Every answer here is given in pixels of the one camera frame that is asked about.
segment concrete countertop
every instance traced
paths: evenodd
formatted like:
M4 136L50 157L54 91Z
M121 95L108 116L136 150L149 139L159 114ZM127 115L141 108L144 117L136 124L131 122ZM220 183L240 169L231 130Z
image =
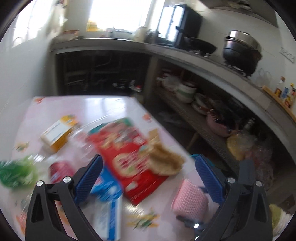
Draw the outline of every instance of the concrete countertop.
M124 39L77 39L51 45L55 54L83 50L147 53L207 79L253 111L275 133L296 163L296 123L270 96L227 66L185 50Z

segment yellow box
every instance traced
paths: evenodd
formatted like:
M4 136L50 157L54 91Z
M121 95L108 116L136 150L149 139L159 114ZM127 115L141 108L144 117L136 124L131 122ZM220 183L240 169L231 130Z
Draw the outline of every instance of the yellow box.
M56 153L67 142L67 136L78 127L78 122L73 115L65 115L49 127L41 135L44 148L51 153Z

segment yellow green object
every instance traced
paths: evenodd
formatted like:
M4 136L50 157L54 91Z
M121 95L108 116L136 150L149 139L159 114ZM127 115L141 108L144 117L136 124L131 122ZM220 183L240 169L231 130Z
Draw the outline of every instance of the yellow green object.
M271 211L272 229L274 229L281 218L281 208L275 204L270 204L269 208Z
M0 180L10 188L27 187L37 181L37 169L32 156L19 160L0 161Z

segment pink ribbed cylinder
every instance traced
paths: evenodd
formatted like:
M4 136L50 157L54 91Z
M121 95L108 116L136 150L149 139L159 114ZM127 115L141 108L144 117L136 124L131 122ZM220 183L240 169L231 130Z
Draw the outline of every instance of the pink ribbed cylinder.
M177 216L202 221L208 203L203 191L188 179L184 179L172 202L171 210Z

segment range hood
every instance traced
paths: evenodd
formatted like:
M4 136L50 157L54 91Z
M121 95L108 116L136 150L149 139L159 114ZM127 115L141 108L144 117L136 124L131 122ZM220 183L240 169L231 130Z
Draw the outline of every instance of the range hood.
M200 0L208 8L240 12L278 27L275 11L264 0Z

